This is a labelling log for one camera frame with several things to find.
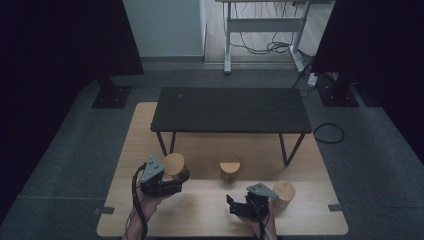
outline black tabletop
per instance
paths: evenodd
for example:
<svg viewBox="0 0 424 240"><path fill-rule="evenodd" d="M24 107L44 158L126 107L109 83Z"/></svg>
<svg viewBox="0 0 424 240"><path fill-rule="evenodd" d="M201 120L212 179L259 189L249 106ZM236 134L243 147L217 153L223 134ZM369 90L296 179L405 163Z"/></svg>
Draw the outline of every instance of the black tabletop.
<svg viewBox="0 0 424 240"><path fill-rule="evenodd" d="M162 88L154 132L311 133L294 88Z"/></svg>

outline white desk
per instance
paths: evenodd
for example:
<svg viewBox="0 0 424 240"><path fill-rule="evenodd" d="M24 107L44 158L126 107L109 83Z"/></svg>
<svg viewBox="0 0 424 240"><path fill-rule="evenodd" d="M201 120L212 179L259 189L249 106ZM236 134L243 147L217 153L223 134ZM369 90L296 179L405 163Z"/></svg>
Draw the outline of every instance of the white desk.
<svg viewBox="0 0 424 240"><path fill-rule="evenodd" d="M306 2L303 15L300 18L232 18L231 3L239 2L276 2L267 0L215 0L216 2L227 3L227 39L225 44L224 73L231 73L231 33L233 32L295 32L296 38L290 46L290 54L299 72L304 69L298 48L303 30L305 28L311 1L294 0L292 2Z"/></svg>

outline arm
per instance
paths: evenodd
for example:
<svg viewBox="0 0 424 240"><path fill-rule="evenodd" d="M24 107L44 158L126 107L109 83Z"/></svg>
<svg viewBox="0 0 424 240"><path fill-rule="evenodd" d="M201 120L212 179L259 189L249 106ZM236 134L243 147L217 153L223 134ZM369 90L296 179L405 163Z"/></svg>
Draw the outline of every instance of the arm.
<svg viewBox="0 0 424 240"><path fill-rule="evenodd" d="M170 197L161 197L161 198L150 198L146 196L143 192L141 192L140 188L137 188L137 194L139 199L141 200L141 210L143 211L144 216L146 217L147 222L150 221L153 214L156 212L158 205L162 202L162 200ZM141 223L141 219L137 212L133 214L130 219L130 223L128 228L122 236L122 240L139 240L141 239L141 232L143 230L143 225Z"/></svg>
<svg viewBox="0 0 424 240"><path fill-rule="evenodd" d="M270 236L273 240L277 240L277 231L275 228L275 216L274 216L274 205L272 202L269 202L269 220L268 223L265 225L265 228L268 229ZM251 228L252 231L255 233L256 237L260 236L260 227L258 222L254 222L251 219L239 217L243 222L247 223ZM265 217L263 219L264 224L266 223L268 217ZM265 235L265 240L270 240L267 235Z"/></svg>

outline black monitor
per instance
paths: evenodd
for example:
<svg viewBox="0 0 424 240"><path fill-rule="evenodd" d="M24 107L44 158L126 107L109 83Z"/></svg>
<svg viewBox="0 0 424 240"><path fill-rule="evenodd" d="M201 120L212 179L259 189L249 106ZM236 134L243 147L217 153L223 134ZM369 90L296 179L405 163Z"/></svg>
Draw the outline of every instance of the black monitor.
<svg viewBox="0 0 424 240"><path fill-rule="evenodd" d="M423 24L422 1L337 0L311 68L315 74L339 73L334 83L318 79L323 102L328 91L346 96L354 82L368 107L384 108L421 162Z"/></svg>

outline monitor stand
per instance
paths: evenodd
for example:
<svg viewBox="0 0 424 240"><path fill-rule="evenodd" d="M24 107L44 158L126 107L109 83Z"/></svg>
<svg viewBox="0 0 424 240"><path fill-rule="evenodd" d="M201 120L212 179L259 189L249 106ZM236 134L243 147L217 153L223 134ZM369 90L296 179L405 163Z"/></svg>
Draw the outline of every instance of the monitor stand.
<svg viewBox="0 0 424 240"><path fill-rule="evenodd" d="M319 76L320 83L317 89L321 97L322 103L326 107L359 107L355 96L350 90L350 78L348 74L339 73L337 80L330 83Z"/></svg>
<svg viewBox="0 0 424 240"><path fill-rule="evenodd" d="M115 86L109 76L98 76L97 82L100 85L100 92L91 108L125 107L132 90L131 86Z"/></svg>

